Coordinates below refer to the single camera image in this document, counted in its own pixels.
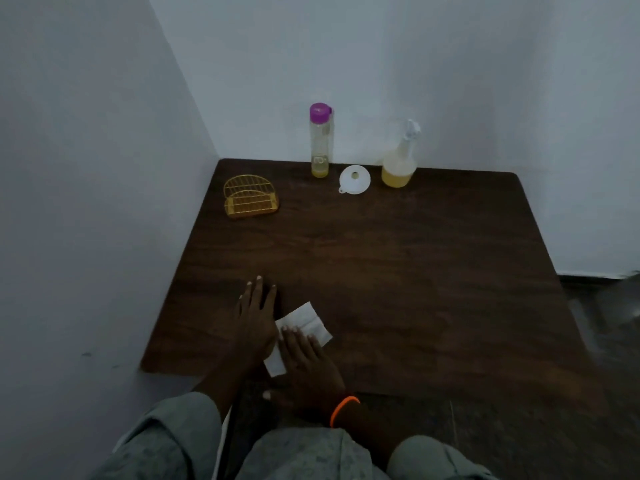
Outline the person's left hand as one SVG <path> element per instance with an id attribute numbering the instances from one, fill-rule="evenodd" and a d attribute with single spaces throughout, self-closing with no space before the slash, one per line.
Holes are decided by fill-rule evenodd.
<path id="1" fill-rule="evenodd" d="M 277 286 L 268 286 L 264 281 L 264 293 L 260 316 L 253 316 L 253 288 L 256 278 L 247 282 L 244 294 L 244 312 L 237 319 L 237 304 L 234 309 L 235 332 L 231 353 L 244 354 L 263 361 L 272 353 L 279 338 L 274 312 L 277 297 Z"/>

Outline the person's right hand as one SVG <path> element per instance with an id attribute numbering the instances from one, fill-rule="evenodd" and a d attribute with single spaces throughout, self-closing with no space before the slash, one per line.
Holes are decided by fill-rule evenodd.
<path id="1" fill-rule="evenodd" d="M 287 383 L 272 389 L 288 390 L 291 402 L 273 404 L 329 425 L 332 411 L 348 396 L 337 366 L 315 337 L 297 328 L 283 328 L 278 345 Z"/>

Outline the white paper tissue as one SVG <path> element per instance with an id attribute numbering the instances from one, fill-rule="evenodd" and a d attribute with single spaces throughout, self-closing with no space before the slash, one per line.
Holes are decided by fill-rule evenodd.
<path id="1" fill-rule="evenodd" d="M 283 328 L 297 328 L 305 336 L 315 337 L 321 347 L 327 345 L 333 338 L 310 302 L 298 307 L 275 323 L 280 337 Z M 264 360 L 264 365 L 271 378 L 286 374 L 278 343 L 272 353 Z"/>

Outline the person's left forearm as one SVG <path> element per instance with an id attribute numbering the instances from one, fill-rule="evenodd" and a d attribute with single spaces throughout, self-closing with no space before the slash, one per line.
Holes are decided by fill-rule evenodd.
<path id="1" fill-rule="evenodd" d="M 263 359 L 248 355 L 229 353 L 224 355 L 212 370 L 192 389 L 212 400 L 223 422 L 228 415 L 236 396 L 256 369 L 262 366 Z"/>

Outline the person's right forearm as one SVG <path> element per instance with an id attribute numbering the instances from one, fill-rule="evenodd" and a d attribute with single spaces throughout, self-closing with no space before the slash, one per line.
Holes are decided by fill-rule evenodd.
<path id="1" fill-rule="evenodd" d="M 375 466 L 386 470 L 396 448 L 413 434 L 407 428 L 380 416 L 356 397 L 343 399 L 332 411 L 330 427 L 345 430 L 369 451 Z"/>

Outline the person's grey clothing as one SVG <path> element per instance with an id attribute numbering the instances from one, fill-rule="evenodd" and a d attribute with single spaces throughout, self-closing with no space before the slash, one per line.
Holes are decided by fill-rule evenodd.
<path id="1" fill-rule="evenodd" d="M 212 480 L 221 439 L 216 404 L 199 392 L 155 404 L 121 437 L 90 480 Z M 416 435 L 386 471 L 343 429 L 280 428 L 254 443 L 236 480 L 498 480 L 460 451 Z"/>

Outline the white plastic funnel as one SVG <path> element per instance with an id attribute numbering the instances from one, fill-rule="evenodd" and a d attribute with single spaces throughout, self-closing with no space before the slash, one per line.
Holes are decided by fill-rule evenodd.
<path id="1" fill-rule="evenodd" d="M 339 177 L 339 193 L 361 194 L 371 185 L 369 171 L 360 165 L 351 165 L 345 168 Z"/>

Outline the clear bottle with purple cap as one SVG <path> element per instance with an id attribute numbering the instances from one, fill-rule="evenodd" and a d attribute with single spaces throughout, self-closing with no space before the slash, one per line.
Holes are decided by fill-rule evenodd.
<path id="1" fill-rule="evenodd" d="M 316 178 L 328 176 L 333 159 L 333 108 L 325 103 L 314 103 L 309 108 L 310 167 Z"/>

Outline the spray bottle with yellow liquid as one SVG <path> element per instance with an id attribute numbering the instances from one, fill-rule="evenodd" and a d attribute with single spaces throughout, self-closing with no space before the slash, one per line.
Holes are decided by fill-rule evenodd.
<path id="1" fill-rule="evenodd" d="M 385 185 L 402 188 L 409 183 L 417 169 L 414 150 L 420 134 L 418 122 L 407 119 L 400 144 L 383 158 L 381 179 Z"/>

